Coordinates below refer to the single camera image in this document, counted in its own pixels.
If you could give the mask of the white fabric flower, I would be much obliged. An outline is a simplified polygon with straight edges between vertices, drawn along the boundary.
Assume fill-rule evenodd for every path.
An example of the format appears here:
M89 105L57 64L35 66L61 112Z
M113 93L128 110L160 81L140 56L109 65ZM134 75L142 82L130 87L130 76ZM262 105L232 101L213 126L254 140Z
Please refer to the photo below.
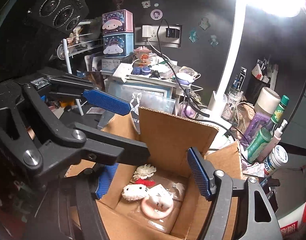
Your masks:
M134 180L147 179L152 177L155 172L156 172L156 167L150 164L145 164L136 168L135 172L133 173L133 179Z

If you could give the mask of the white crochet kitty plush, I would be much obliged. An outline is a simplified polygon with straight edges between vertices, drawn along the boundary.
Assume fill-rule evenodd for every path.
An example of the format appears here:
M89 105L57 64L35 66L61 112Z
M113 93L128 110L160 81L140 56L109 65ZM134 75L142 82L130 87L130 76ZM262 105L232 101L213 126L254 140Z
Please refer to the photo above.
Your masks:
M145 198L149 189L143 184L129 184L123 188L122 197L127 201L136 201Z

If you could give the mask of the red white plush charm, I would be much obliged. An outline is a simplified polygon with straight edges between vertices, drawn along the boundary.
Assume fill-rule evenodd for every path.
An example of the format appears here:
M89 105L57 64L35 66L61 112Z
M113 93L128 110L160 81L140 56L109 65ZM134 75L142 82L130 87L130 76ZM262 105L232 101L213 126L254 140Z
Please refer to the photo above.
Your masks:
M142 184L142 185L145 185L148 188L151 188L151 187L155 186L156 183L153 180L150 180L150 179L137 179L135 181L135 184Z

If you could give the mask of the brown cardboard box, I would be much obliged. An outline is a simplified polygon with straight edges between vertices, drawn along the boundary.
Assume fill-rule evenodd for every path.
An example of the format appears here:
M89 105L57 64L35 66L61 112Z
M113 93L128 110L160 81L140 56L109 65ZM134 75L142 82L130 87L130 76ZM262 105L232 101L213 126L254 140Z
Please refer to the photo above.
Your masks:
M218 132L216 128L147 108L139 108L138 112L139 131L130 115L115 115L102 130L146 143L150 152L148 162L158 172L164 171L188 183L182 206L176 207L171 216L174 225L169 233L163 233L130 217L134 205L122 200L120 194L135 165L119 165L109 192L96 202L95 210L99 211L110 239L197 239L211 204L199 193L187 163L187 150L197 147L215 168L232 178L242 178L239 144L233 142L207 154Z

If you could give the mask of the clear plastic zip bag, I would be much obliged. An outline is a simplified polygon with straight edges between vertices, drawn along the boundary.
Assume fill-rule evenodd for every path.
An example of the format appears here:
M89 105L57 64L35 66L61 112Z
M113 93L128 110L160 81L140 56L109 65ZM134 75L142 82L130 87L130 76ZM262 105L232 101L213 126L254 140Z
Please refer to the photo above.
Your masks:
M138 134L141 133L139 125L139 108L145 107L156 111L172 114L175 100L160 95L134 90L130 100L131 116Z

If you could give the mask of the blue character storage box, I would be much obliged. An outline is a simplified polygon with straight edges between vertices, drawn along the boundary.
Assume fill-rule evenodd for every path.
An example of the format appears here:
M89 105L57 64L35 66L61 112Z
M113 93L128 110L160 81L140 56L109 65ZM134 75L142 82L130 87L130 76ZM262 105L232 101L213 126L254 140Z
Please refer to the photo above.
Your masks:
M103 36L103 54L106 57L127 57L133 53L133 33Z

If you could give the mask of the green tube bottle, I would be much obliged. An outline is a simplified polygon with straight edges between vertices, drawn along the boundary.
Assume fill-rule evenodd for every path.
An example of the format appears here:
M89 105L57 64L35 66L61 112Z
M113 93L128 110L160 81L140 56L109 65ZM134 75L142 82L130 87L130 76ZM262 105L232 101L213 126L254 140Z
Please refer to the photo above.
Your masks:
M271 141L272 135L269 130L262 127L249 146L247 150L247 160L250 163L255 162L256 158L260 155L261 151L266 147L266 145Z

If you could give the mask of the pink character storage box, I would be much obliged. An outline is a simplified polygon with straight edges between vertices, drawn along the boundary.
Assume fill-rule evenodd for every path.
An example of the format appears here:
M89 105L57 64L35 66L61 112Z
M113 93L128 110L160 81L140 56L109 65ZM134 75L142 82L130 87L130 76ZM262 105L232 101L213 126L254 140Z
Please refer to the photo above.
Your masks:
M133 33L133 13L122 9L102 14L103 35Z

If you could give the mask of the white blue pill bottle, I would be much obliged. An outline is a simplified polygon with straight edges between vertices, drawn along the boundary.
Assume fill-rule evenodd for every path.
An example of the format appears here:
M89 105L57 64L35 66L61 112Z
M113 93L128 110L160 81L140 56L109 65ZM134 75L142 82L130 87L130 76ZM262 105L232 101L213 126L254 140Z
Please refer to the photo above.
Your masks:
M279 168L284 167L288 162L288 153L286 150L280 146L276 145L269 155L263 161L264 167L264 177L270 177Z

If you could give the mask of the purple card box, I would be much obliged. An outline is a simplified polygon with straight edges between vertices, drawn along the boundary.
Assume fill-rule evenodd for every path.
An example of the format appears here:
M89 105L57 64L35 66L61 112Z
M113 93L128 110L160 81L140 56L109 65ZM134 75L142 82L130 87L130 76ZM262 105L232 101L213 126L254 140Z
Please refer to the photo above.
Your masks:
M241 143L243 146L248 146L250 142L256 136L258 130L267 124L270 120L270 116L267 116L261 112L256 112L254 118L250 122L248 128L246 129L245 133L243 134L244 137L241 139Z

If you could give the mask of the green glass bottle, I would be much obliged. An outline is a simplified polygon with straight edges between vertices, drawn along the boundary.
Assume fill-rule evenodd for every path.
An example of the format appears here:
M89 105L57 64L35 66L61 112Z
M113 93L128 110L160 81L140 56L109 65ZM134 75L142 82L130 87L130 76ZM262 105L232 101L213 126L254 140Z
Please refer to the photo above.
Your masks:
M288 106L288 103L289 103L289 97L283 95L273 115L271 116L269 123L267 124L267 129L271 134L274 133L277 124L279 123L281 117L285 112L285 109Z

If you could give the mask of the white cylinder container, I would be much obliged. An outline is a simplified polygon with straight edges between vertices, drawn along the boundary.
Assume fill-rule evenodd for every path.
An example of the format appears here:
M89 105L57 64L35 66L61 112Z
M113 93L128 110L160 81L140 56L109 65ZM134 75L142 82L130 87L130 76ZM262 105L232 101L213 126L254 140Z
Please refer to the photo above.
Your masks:
M280 100L280 96L274 90L271 90L269 87L263 87L255 103L254 110L256 113L260 112L271 116Z

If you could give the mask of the red lidded white cup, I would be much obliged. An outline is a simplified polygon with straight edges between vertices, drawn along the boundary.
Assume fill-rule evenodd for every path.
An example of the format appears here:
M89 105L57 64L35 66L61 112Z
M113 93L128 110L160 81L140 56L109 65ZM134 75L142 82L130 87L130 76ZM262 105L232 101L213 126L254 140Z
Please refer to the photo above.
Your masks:
M304 233L306 226L306 202L291 213L278 220L283 239L291 239L298 233Z

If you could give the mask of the white desk lamp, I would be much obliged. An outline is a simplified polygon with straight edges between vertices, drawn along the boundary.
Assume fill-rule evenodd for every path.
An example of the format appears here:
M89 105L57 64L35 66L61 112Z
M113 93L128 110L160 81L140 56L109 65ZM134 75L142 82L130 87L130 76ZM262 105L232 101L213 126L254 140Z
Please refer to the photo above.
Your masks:
M210 98L208 109L212 117L220 117L227 103L225 91L232 75L244 29L246 7L261 10L269 15L281 18L292 18L306 9L306 0L235 0L233 28L231 32L228 54L220 82Z

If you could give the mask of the white wall socket panel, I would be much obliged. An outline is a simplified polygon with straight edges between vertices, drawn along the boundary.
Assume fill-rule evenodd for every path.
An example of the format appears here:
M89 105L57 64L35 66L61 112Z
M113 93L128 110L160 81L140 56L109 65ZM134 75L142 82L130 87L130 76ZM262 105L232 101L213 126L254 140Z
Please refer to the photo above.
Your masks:
M164 23L160 27L160 31L157 31L158 25L138 25L134 27L134 42L136 46L158 46L157 33L162 47L180 48L181 47L181 35L182 26L171 24L170 28L177 29L179 34L175 38L166 36L167 25Z

